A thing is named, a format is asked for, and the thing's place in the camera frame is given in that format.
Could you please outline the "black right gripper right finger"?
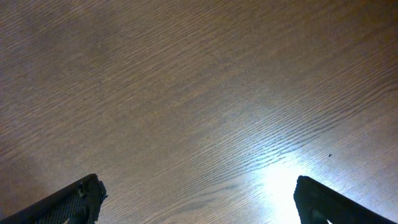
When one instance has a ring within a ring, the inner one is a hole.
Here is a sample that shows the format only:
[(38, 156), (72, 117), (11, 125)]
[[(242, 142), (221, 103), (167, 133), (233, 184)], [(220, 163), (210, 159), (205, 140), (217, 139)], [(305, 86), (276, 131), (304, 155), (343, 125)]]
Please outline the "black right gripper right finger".
[(301, 224), (396, 224), (308, 176), (298, 177), (294, 201)]

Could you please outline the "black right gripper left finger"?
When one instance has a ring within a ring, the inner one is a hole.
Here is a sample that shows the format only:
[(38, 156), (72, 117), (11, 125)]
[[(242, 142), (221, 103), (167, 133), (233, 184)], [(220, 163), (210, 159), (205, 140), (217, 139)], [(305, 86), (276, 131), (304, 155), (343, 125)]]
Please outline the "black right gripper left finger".
[(1, 224), (86, 223), (98, 221), (107, 197), (104, 183), (89, 174), (31, 206), (1, 220)]

